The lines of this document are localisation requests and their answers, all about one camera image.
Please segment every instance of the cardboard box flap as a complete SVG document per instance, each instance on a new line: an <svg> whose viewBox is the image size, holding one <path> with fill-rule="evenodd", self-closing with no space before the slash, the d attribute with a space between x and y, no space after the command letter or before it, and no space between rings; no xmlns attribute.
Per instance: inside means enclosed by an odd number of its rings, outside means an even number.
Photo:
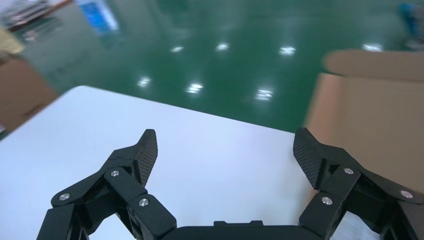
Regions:
<svg viewBox="0 0 424 240"><path fill-rule="evenodd" d="M325 68L335 74L373 79L424 82L424 53L337 50L324 58Z"/></svg>

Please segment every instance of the green epoxy floor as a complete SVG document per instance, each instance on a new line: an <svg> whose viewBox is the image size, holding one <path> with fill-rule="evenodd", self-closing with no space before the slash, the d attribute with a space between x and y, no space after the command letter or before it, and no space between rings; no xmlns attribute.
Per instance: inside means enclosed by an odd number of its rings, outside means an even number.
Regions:
<svg viewBox="0 0 424 240"><path fill-rule="evenodd" d="M407 38L397 0L107 3L118 31L96 34L75 4L24 29L60 26L23 52L60 94L88 85L289 132L326 53Z"/></svg>

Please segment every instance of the blurry background object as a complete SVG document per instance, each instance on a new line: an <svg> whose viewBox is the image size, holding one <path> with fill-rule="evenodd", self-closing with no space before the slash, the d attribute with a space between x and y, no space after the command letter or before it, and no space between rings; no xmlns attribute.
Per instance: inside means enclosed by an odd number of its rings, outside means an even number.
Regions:
<svg viewBox="0 0 424 240"><path fill-rule="evenodd" d="M88 23L98 35L116 32L120 25L105 0L77 0Z"/></svg>
<svg viewBox="0 0 424 240"><path fill-rule="evenodd" d="M0 52L0 125L8 132L56 98L56 92L24 59Z"/></svg>
<svg viewBox="0 0 424 240"><path fill-rule="evenodd" d="M305 125L366 169L424 193L424 53L338 50L324 59Z"/></svg>
<svg viewBox="0 0 424 240"><path fill-rule="evenodd" d="M24 50L24 46L8 30L0 25L0 52L17 54Z"/></svg>
<svg viewBox="0 0 424 240"><path fill-rule="evenodd" d="M47 0L16 0L0 13L0 19L6 27L11 28L41 17L50 9Z"/></svg>
<svg viewBox="0 0 424 240"><path fill-rule="evenodd" d="M400 13L411 38L406 45L413 50L424 50L424 8L419 4L402 3Z"/></svg>
<svg viewBox="0 0 424 240"><path fill-rule="evenodd" d="M18 40L23 43L31 44L40 42L48 38L53 33L62 29L62 21L57 17L44 17L39 21L33 22L22 29L17 30L14 34Z"/></svg>

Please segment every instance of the white table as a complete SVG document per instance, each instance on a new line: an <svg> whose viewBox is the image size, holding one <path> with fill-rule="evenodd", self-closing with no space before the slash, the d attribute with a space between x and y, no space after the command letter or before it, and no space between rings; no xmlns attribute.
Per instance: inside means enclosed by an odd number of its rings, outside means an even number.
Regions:
<svg viewBox="0 0 424 240"><path fill-rule="evenodd" d="M159 150L146 188L179 227L298 223L312 188L293 133L79 86L0 142L0 239L35 239L52 196L145 129L156 130ZM90 236L117 238L133 239L115 215Z"/></svg>

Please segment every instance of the textured finger pad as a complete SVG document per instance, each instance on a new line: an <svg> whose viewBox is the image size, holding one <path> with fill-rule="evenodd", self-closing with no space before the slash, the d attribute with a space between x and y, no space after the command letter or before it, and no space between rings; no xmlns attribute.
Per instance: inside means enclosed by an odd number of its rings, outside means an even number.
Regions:
<svg viewBox="0 0 424 240"><path fill-rule="evenodd" d="M154 130L146 130L137 143L139 150L135 156L138 162L141 184L146 186L156 158L158 157L158 144L156 142L156 133Z"/></svg>
<svg viewBox="0 0 424 240"><path fill-rule="evenodd" d="M315 145L318 144L319 142L306 128L299 128L296 131L293 155L314 189L316 189L320 169L323 164L323 159L315 150Z"/></svg>

